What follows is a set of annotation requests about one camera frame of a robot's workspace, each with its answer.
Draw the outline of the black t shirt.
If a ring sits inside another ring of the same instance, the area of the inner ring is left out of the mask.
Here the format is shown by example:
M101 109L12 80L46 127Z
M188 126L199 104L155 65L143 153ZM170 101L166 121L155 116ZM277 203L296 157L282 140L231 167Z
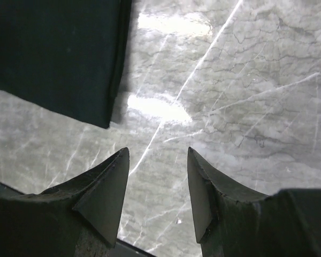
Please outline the black t shirt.
M107 129L132 10L131 1L0 1L0 90Z

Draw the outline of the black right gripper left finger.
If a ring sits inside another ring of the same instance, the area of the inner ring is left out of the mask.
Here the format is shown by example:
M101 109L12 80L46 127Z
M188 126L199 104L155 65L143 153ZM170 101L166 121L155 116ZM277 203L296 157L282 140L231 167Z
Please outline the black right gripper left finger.
M0 256L107 256L114 248L129 173L122 148L39 194L0 183Z

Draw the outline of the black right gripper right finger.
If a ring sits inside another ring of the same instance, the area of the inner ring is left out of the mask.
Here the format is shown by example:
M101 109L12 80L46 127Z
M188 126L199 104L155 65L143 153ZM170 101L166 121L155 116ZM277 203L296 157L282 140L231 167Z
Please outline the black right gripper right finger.
M203 256L321 256L321 188L266 195L220 172L192 148L187 173Z

